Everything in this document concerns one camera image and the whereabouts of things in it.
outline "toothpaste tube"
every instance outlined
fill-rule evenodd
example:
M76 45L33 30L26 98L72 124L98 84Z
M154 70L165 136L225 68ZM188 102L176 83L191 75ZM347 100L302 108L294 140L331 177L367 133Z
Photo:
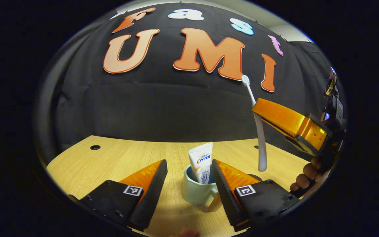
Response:
M212 151L213 142L203 144L188 151L192 170L199 183L209 183Z

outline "table surface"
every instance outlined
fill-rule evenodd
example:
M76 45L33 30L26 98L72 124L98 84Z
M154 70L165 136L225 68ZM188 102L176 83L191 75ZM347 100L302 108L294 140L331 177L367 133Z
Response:
M183 227L192 227L201 236L232 236L245 230L233 231L223 206L216 212L207 213L204 207L192 206L182 198L184 169L190 163L188 151L205 143L145 142L90 136L58 155L46 169L66 194L81 199L108 179L122 180L147 165L166 159L167 176L149 228L144 232L134 231L147 236L169 236L178 234ZM91 150L92 145L101 148ZM289 191L308 161L266 144L267 170L259 172L255 145L258 145L257 139L213 142L212 158L247 174L255 174L262 180L272 179Z

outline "light blue mug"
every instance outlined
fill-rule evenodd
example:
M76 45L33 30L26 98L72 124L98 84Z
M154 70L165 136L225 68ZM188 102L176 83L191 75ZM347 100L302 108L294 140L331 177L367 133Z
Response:
M186 202L192 205L205 205L212 200L207 208L207 211L209 212L217 211L222 206L216 184L210 182L208 184L197 182L191 165L188 165L184 171L182 196Z

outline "toothbrush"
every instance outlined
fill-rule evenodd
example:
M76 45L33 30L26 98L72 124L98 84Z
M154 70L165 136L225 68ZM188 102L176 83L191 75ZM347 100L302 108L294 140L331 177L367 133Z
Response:
M242 76L242 83L248 89L248 93L251 97L252 107L254 107L256 101L252 94L251 87L249 86L249 78L246 75ZM257 127L258 136L258 171L265 171L267 169L267 154L266 154L266 140L264 137L263 121L261 116L254 114L255 125Z

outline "human hand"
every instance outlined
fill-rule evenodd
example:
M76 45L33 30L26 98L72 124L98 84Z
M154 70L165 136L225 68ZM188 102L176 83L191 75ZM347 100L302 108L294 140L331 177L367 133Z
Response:
M296 177L296 183L292 183L290 186L291 191L296 191L300 187L305 189L310 185L310 180L315 179L316 183L308 189L308 191L305 192L304 196L310 195L315 190L317 190L321 184L325 181L325 179L328 177L328 174L330 171L326 171L324 174L317 174L317 170L321 168L322 163L316 158L313 157L311 159L311 163L306 164L304 166L303 174L298 175Z
M193 228L182 228L178 236L169 236L169 237L200 237L200 233Z

